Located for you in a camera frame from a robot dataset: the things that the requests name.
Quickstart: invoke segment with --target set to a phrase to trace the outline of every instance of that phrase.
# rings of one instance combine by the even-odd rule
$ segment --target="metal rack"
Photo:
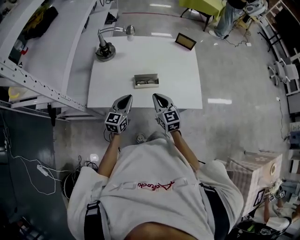
[[[20,98],[0,101],[0,108],[49,117],[43,109],[51,105],[61,108],[58,120],[102,119],[103,112],[87,108],[87,97],[97,31],[104,27],[111,3],[102,6],[99,0],[55,0],[59,17],[42,37],[29,40],[29,50],[20,59],[24,63],[21,68],[8,57],[43,1],[20,1],[0,23],[0,86],[27,88]],[[111,12],[118,14],[117,9]]]

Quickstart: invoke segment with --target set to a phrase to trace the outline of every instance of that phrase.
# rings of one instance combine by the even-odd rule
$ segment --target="white table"
[[[121,96],[133,96],[132,107],[153,108],[153,93],[170,97],[179,109],[202,109],[198,63],[193,50],[162,37],[107,37],[116,48],[107,62],[94,60],[88,108],[107,108]],[[158,74],[159,87],[134,89],[134,75]]]

